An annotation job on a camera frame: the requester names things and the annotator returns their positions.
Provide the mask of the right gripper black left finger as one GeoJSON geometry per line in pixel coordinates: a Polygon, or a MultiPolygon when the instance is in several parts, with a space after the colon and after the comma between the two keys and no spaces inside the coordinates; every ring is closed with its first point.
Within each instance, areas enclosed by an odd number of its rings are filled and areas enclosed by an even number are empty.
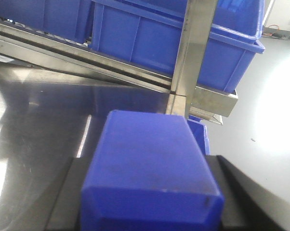
{"type": "Polygon", "coordinates": [[[80,198],[83,182],[91,159],[89,157],[74,158],[64,178],[63,185],[55,200],[47,231],[79,231],[80,230],[80,198]]]}

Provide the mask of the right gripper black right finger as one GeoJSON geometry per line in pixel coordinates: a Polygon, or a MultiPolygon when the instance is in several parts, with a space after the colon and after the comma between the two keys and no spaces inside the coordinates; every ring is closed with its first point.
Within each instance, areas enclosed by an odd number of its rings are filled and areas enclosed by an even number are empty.
{"type": "Polygon", "coordinates": [[[220,231],[283,231],[257,202],[272,193],[260,186],[221,155],[205,159],[224,197],[220,231]]]}

